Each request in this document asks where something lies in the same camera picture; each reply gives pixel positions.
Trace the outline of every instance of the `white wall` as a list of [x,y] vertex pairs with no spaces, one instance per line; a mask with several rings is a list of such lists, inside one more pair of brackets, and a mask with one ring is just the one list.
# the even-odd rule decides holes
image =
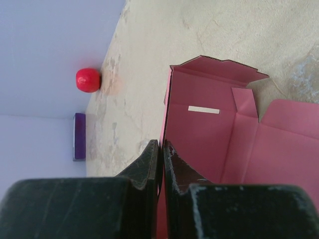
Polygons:
[[71,119],[0,116],[0,199],[20,179],[85,177],[72,148]]
[[73,118],[90,94],[75,74],[100,69],[125,0],[1,0],[0,114]]

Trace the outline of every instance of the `gray wall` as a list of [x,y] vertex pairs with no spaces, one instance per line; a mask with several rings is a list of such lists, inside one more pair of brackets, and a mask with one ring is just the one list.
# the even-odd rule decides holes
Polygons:
[[76,71],[100,68],[125,0],[0,1],[0,114],[71,119],[90,94]]
[[85,177],[73,162],[73,120],[0,116],[0,199],[26,178]]

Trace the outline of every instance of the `pink cardboard box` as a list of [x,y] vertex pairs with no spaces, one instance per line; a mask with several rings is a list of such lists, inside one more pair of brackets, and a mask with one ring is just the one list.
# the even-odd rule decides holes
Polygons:
[[[221,184],[293,184],[319,208],[319,105],[273,101],[261,122],[248,83],[257,69],[199,56],[171,66],[160,143]],[[164,190],[158,238],[167,238]]]

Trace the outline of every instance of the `floor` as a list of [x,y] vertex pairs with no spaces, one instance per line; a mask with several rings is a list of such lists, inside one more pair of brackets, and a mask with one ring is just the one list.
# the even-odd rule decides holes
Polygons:
[[270,75],[249,85],[260,118],[277,98],[319,103],[318,0],[128,0],[87,108],[87,176],[114,176],[158,139],[169,65],[198,55]]

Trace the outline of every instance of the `white slot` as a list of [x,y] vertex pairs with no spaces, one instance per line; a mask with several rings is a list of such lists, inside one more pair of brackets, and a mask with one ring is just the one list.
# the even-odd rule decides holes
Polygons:
[[210,113],[210,114],[219,114],[220,112],[219,109],[197,107],[197,106],[188,106],[188,111],[203,112],[203,113]]

